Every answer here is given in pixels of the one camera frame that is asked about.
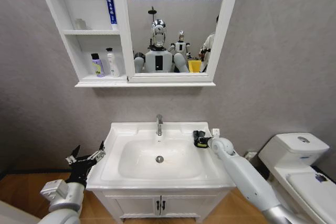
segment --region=shampoo bottle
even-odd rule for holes
[[[92,56],[92,65],[94,67],[94,72],[96,73],[97,77],[104,77],[104,70],[103,70],[103,64],[101,63],[101,60],[99,59],[98,54],[91,54]]]
[[[117,66],[117,61],[116,61],[116,57],[114,55],[114,53],[112,52],[112,48],[107,48],[106,51],[108,52],[107,53],[107,58],[109,60],[109,64],[110,64],[110,67],[111,67],[111,74],[114,76],[114,77],[119,77],[120,75],[120,71],[119,71],[119,68]]]

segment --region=mirror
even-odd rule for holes
[[[135,73],[206,72],[222,0],[127,0]]]

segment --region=purple bottle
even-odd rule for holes
[[[95,73],[97,77],[104,77],[104,70],[103,70],[103,64],[101,63],[101,60],[99,59],[98,54],[91,54],[92,57],[92,65],[95,69]]]

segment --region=bathroom sink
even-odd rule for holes
[[[191,141],[130,141],[121,153],[119,173],[127,178],[193,178],[201,173],[201,163]]]
[[[221,161],[209,149],[194,146],[193,131],[210,136],[206,122],[112,123],[106,156],[91,169],[92,188],[234,187]]]

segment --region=chrome faucet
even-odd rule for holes
[[[158,114],[156,115],[156,134],[158,136],[162,136],[162,126],[163,121],[162,121],[162,115]]]

